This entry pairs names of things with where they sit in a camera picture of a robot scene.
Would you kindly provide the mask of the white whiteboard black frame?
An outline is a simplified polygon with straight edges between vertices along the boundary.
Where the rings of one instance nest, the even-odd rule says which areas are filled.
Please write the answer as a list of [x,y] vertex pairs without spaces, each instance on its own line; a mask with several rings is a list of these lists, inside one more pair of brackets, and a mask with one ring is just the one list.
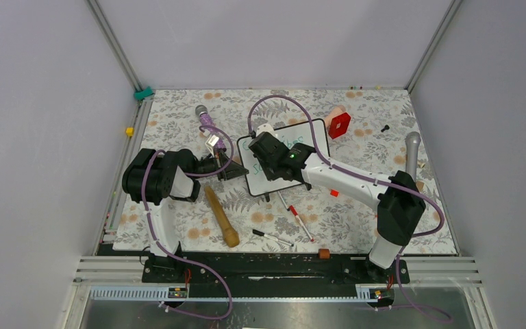
[[[318,147],[324,156],[328,156],[329,145],[325,129],[325,122],[322,119],[313,119],[312,123],[314,126]],[[288,148],[291,148],[296,143],[303,143],[313,146],[311,129],[307,121],[274,129],[278,134],[277,139],[285,144]],[[244,168],[249,170],[249,173],[245,177],[250,195],[257,197],[266,193],[274,193],[275,191],[301,185],[301,183],[297,181],[290,182],[283,179],[268,181],[264,175],[260,163],[248,148],[248,145],[251,141],[252,138],[250,136],[243,136],[240,137],[236,142],[242,165]]]

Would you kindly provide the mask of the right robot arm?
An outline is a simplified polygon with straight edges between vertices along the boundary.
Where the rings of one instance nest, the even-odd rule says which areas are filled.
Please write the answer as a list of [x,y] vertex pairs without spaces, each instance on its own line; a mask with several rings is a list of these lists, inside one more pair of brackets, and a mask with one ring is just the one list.
[[268,132],[249,143],[267,180],[283,179],[322,186],[351,197],[377,213],[377,237],[365,264],[374,282],[392,274],[392,263],[408,245],[426,205],[415,181],[404,172],[367,173],[324,156],[315,147],[296,143],[287,147]]

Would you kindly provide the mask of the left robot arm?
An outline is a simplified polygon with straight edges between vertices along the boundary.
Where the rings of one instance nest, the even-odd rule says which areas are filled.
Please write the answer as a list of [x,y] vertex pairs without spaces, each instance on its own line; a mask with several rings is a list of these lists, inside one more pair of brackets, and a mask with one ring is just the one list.
[[189,149],[161,151],[142,148],[127,166],[122,176],[122,190],[133,202],[144,206],[146,224],[151,238],[150,252],[164,257],[159,273],[170,282],[181,279],[185,272],[179,256],[181,245],[175,236],[174,221],[167,219],[160,208],[168,200],[195,202],[201,191],[200,178],[210,176],[226,181],[249,173],[233,161],[226,149],[216,149],[198,159]]

